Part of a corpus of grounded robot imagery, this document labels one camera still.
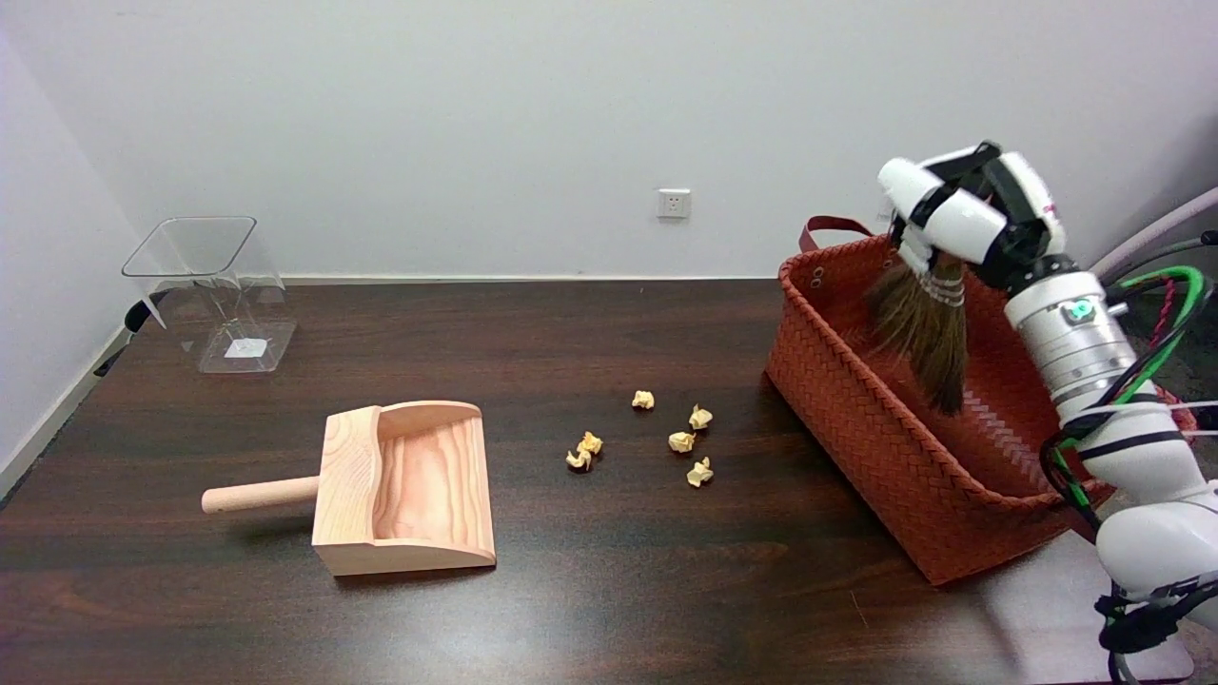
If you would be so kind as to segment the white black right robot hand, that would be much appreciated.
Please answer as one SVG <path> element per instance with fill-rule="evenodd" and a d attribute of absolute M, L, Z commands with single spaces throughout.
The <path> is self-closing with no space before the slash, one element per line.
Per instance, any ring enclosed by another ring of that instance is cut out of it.
<path fill-rule="evenodd" d="M 889 239 L 917 275 L 954 258 L 983 285 L 1017 294 L 1069 261 L 1047 184 L 1016 151 L 980 143 L 923 162 L 892 158 L 877 180 L 892 204 Z"/>

